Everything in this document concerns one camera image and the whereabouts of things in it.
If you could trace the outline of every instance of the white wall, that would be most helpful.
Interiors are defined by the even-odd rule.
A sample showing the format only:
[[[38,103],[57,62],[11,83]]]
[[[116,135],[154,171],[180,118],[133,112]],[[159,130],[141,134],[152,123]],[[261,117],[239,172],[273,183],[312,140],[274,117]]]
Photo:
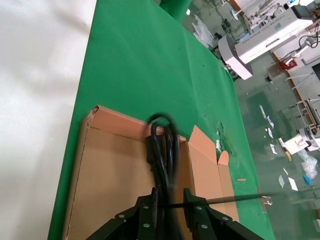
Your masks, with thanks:
[[[47,238],[95,0],[0,2],[0,238]]]

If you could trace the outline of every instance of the black power cord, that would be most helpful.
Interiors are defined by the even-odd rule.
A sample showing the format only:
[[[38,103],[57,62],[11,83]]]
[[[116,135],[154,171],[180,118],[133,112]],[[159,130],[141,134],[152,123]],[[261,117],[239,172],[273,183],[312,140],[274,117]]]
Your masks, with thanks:
[[[163,124],[159,119],[165,119],[167,123]],[[177,165],[180,159],[178,131],[174,121],[165,113],[152,115],[147,121],[146,131],[150,124],[151,134],[145,139],[147,162],[151,165],[155,186],[158,189],[158,204],[173,204]],[[163,128],[163,135],[157,135],[158,127]],[[155,226],[159,240],[183,239],[172,209],[158,209]]]

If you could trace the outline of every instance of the cardboard flap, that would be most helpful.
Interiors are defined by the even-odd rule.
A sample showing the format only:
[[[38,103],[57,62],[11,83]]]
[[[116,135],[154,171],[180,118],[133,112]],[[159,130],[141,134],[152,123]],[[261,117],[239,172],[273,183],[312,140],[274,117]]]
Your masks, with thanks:
[[[193,127],[189,140],[189,148],[194,148],[206,158],[217,164],[216,145],[196,125]]]
[[[140,142],[150,135],[150,127],[145,131],[145,122],[100,105],[96,105],[87,115],[87,124],[88,127]],[[158,127],[156,132],[160,135],[163,130]],[[181,143],[186,141],[182,136],[179,138]]]
[[[218,164],[228,166],[228,164],[229,164],[229,153],[227,151],[223,151],[220,154]]]

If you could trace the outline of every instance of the green table cover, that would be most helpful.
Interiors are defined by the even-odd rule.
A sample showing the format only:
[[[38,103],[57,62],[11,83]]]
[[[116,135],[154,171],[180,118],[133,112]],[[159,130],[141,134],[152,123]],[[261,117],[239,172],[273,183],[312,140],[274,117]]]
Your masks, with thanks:
[[[156,112],[169,113],[187,139],[197,125],[229,151],[235,195],[257,193],[258,179],[234,83],[220,60],[152,0],[98,0],[49,240],[61,239],[80,122],[96,104],[143,121]],[[274,239],[258,199],[237,202],[237,209],[244,226],[266,240]]]

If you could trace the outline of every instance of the machine arm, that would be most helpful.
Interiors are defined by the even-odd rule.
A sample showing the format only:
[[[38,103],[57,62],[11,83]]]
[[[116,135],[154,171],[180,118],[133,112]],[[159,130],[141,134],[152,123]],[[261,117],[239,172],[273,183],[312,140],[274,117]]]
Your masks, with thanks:
[[[184,189],[183,203],[185,220],[193,240],[263,240],[230,216],[210,208],[205,198],[192,195],[189,188]],[[134,207],[117,214],[87,240],[158,240],[158,208],[158,191],[154,187],[150,195],[138,197]]]

